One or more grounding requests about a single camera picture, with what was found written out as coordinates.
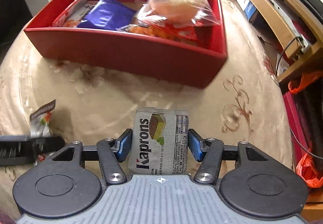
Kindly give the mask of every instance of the kaprons wafer package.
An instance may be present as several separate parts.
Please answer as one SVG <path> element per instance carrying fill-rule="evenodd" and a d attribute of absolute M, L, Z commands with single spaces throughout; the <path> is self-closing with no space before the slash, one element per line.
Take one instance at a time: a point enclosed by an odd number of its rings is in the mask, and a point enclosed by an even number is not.
<path fill-rule="evenodd" d="M 138 109 L 133 125 L 130 171 L 134 174 L 184 174 L 188 121 L 187 111 Z"/>

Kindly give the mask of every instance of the red snack package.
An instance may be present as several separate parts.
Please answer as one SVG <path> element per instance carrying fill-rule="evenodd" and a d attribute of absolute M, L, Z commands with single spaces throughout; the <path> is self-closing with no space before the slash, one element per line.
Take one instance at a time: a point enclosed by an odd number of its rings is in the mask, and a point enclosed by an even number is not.
<path fill-rule="evenodd" d="M 58 17 L 56 17 L 52 27 L 61 27 L 76 10 L 85 4 L 86 1 L 87 0 L 74 0 Z"/>
<path fill-rule="evenodd" d="M 179 38 L 185 38 L 185 39 L 189 39 L 192 41 L 197 41 L 197 36 L 196 36 L 196 32 L 193 26 L 187 26 L 187 27 L 183 27 L 183 28 L 175 28 L 173 25 L 169 24 L 169 23 L 161 23 L 159 24 L 152 24 L 152 26 L 168 33 L 168 34 L 172 34 L 174 36 L 177 36 Z"/>
<path fill-rule="evenodd" d="M 126 25 L 124 27 L 119 28 L 118 31 L 134 33 L 134 34 L 141 34 L 141 35 L 148 35 L 148 36 L 155 36 L 155 37 L 169 39 L 169 40 L 173 40 L 173 41 L 177 41 L 177 42 L 183 42 L 186 44 L 196 45 L 195 41 L 192 41 L 192 39 L 189 40 L 189 39 L 180 37 L 178 35 L 174 35 L 170 32 L 166 32 L 162 28 L 157 28 L 155 25 L 152 26 L 152 25 L 148 25 L 145 23 L 140 23 L 138 25 L 135 25 L 135 24 Z"/>

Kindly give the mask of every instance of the gray gripper base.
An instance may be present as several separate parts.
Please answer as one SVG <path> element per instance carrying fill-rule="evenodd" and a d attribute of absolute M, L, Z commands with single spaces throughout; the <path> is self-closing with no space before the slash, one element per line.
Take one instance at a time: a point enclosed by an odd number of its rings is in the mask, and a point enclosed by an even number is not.
<path fill-rule="evenodd" d="M 219 198 L 215 189 L 198 185 L 188 175 L 134 175 L 121 185 L 111 185 L 86 211 L 64 219 L 38 219 L 23 215 L 18 224 L 268 224 L 242 216 Z M 272 224 L 301 224 L 293 216 Z"/>

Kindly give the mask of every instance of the crosshair marking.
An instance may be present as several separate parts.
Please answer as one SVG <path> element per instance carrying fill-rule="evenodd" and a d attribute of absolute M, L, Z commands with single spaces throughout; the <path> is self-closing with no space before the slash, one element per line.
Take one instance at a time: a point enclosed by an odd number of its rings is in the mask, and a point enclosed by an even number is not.
<path fill-rule="evenodd" d="M 163 178 L 163 177 L 160 177 L 158 179 L 156 179 L 159 183 L 163 183 L 165 182 L 167 179 Z"/>

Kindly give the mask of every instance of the red box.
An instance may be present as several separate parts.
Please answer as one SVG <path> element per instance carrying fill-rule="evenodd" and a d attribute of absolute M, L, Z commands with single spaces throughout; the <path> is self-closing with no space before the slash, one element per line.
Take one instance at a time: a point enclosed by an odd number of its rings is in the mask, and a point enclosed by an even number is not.
<path fill-rule="evenodd" d="M 72 1 L 52 0 L 24 29 L 43 57 L 102 66 L 200 88 L 214 79 L 227 59 L 220 0 L 208 1 L 221 24 L 204 27 L 202 33 L 197 32 L 205 48 L 125 32 L 49 27 Z M 131 3 L 135 0 L 118 1 Z"/>
<path fill-rule="evenodd" d="M 304 118 L 303 113 L 298 113 L 297 103 L 295 101 L 295 97 L 291 92 L 286 92 L 283 95 L 285 108 L 287 112 L 289 127 L 295 134 L 297 140 L 308 149 L 306 139 L 310 139 L 310 132 L 308 126 L 303 122 L 301 123 L 301 119 Z M 293 135 L 291 135 L 293 146 L 294 146 L 294 154 L 296 159 L 296 164 L 301 160 L 301 158 L 306 154 L 306 151 L 301 148 L 301 146 L 297 143 Z"/>

